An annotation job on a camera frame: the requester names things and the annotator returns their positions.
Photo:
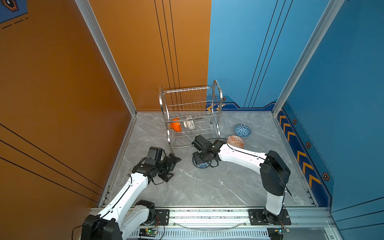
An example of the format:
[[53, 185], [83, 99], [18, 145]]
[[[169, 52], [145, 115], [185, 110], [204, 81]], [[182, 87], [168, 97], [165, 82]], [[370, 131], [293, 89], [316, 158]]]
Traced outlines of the blue white floral bowl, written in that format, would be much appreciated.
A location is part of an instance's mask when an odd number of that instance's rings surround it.
[[205, 162], [205, 163], [200, 163], [200, 164], [195, 164], [195, 166], [199, 169], [206, 169], [210, 166], [210, 162]]

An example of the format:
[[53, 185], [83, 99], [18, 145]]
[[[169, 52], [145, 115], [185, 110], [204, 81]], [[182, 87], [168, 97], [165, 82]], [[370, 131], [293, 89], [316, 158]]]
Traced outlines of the red patterned ceramic bowl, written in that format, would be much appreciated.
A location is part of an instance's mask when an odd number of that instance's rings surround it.
[[244, 140], [236, 135], [229, 136], [227, 138], [227, 143], [233, 147], [243, 149], [245, 146]]

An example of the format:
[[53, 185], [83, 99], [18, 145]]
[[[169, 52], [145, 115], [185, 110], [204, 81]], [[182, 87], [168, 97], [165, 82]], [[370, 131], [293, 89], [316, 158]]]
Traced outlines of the white brown patterned bowl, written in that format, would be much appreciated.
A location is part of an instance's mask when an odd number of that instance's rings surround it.
[[184, 121], [184, 126], [188, 130], [195, 130], [195, 124], [192, 119], [187, 119], [186, 121]]

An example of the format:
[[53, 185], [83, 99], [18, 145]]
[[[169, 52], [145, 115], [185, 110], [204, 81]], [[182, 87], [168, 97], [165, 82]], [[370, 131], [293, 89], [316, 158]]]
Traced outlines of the orange plastic bowl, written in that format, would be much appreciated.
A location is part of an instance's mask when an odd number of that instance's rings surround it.
[[180, 123], [179, 118], [174, 118], [172, 119], [172, 122], [170, 123], [171, 129], [174, 130], [176, 133], [181, 133], [182, 132], [182, 127]]

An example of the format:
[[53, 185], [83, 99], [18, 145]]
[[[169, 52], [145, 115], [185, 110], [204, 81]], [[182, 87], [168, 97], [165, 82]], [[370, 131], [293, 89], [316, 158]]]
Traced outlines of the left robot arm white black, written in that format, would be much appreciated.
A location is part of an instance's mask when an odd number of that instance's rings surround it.
[[126, 240], [141, 224], [155, 220], [155, 204], [135, 200], [154, 177], [168, 182], [175, 165], [182, 159], [174, 154], [163, 156], [164, 150], [149, 154], [134, 166], [125, 186], [97, 215], [88, 215], [80, 226], [81, 240]]

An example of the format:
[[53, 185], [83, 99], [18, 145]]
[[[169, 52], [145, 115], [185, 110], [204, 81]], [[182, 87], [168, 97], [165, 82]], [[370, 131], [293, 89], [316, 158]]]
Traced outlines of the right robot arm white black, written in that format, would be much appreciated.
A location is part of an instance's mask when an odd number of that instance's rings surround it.
[[251, 225], [289, 226], [292, 224], [284, 206], [285, 193], [291, 171], [280, 155], [275, 151], [257, 153], [230, 145], [223, 139], [213, 143], [203, 136], [195, 137], [192, 145], [198, 150], [193, 153], [193, 161], [201, 163], [229, 162], [248, 168], [261, 176], [267, 201], [263, 210], [249, 210]]

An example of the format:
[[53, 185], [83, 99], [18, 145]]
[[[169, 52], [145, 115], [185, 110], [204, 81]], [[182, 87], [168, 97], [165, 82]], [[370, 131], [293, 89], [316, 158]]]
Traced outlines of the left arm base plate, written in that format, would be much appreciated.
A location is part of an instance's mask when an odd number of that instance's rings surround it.
[[161, 222], [163, 225], [168, 226], [170, 219], [170, 210], [169, 209], [155, 209], [150, 210], [147, 220], [141, 224], [141, 226], [154, 226], [158, 222]]

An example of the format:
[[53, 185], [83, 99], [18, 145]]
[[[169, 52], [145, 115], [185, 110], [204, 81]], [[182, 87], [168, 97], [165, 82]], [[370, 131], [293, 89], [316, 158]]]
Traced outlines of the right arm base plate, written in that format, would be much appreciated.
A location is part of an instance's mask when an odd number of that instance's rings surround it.
[[279, 215], [274, 215], [266, 209], [250, 209], [248, 210], [248, 214], [252, 226], [290, 226], [292, 224], [291, 218], [286, 209], [282, 209]]

